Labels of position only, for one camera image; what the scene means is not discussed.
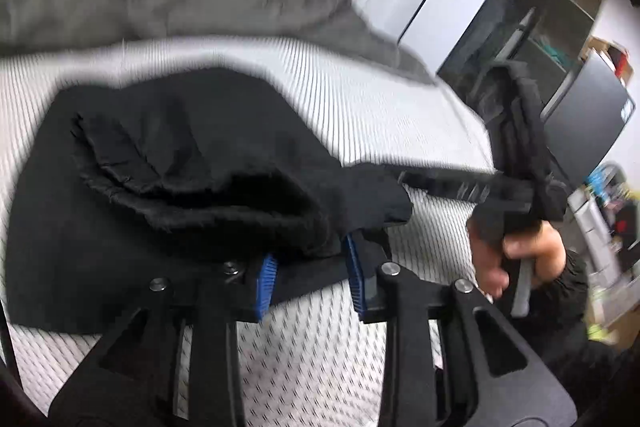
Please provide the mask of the right forearm black sleeve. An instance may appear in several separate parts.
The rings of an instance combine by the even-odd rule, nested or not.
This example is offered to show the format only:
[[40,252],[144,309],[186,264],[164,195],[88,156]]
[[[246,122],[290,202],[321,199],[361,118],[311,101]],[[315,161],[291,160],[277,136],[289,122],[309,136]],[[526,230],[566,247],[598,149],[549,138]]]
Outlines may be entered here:
[[588,337],[584,260],[573,251],[554,281],[534,288],[526,317],[511,324],[568,392],[579,415],[619,407],[639,390],[639,345],[620,351]]

